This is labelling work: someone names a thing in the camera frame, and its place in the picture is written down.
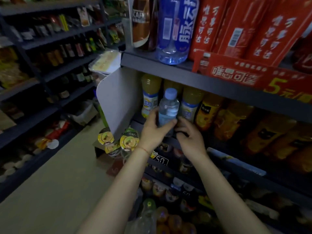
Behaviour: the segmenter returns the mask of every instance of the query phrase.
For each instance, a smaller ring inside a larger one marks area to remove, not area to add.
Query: yellow drink bottle
[[[150,111],[158,106],[158,92],[162,78],[151,74],[144,74],[141,80],[143,88],[142,116],[147,118]]]
[[[177,98],[180,98],[183,90],[183,85],[168,79],[165,79],[163,83],[163,91],[166,92],[166,89],[168,88],[174,88],[177,90]]]
[[[302,149],[312,142],[312,125],[299,122],[293,129],[285,135],[272,142],[265,150],[264,154],[274,159],[285,159],[294,151]]]
[[[189,86],[185,86],[183,90],[183,98],[180,106],[180,115],[193,123],[195,112],[202,98],[204,92]]]
[[[200,131],[209,129],[223,100],[224,97],[219,95],[213,93],[206,94],[195,118],[195,125]]]
[[[241,122],[252,113],[253,109],[253,106],[231,101],[227,109],[220,110],[215,119],[215,136],[224,141],[232,138]]]
[[[287,116],[270,113],[247,135],[245,139],[246,152],[248,154],[259,153],[273,140],[293,128],[296,123],[296,120]]]
[[[312,145],[294,152],[286,161],[296,171],[301,173],[312,172]]]

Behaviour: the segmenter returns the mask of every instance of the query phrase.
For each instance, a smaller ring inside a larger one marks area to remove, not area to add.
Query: blue bottle
[[[188,57],[199,0],[160,0],[156,57],[177,65]]]
[[[179,111],[179,100],[177,100],[177,90],[174,88],[168,88],[165,91],[165,97],[159,103],[158,110],[158,125],[159,127],[170,122],[177,117]],[[173,129],[170,130],[166,136],[172,136]]]

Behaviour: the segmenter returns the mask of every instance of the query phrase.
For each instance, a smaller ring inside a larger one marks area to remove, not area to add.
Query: hand
[[[173,119],[166,125],[157,128],[156,115],[158,108],[152,110],[144,123],[142,135],[138,147],[148,151],[150,154],[153,150],[160,145],[165,135],[176,125],[177,119]]]
[[[185,156],[194,164],[200,162],[202,157],[208,157],[205,149],[204,139],[196,126],[186,120],[184,117],[179,117],[178,127],[176,131],[183,131],[189,135],[186,137],[183,133],[177,133],[182,151]]]

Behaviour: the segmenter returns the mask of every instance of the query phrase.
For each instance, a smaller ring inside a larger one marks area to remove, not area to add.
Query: floor
[[[84,128],[0,204],[1,233],[75,233],[113,181],[92,146],[102,128]]]

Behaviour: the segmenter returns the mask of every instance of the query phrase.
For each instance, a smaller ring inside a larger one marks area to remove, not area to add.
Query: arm
[[[203,138],[197,128],[185,118],[179,118],[182,127],[177,131],[183,153],[193,163],[204,184],[216,214],[229,234],[270,234],[266,226],[248,208],[219,169],[209,159]]]
[[[78,234],[119,234],[124,232],[147,160],[168,131],[177,123],[177,120],[172,120],[163,127],[157,128],[155,123],[157,112],[157,110],[150,112],[138,146],[108,191],[80,227]]]

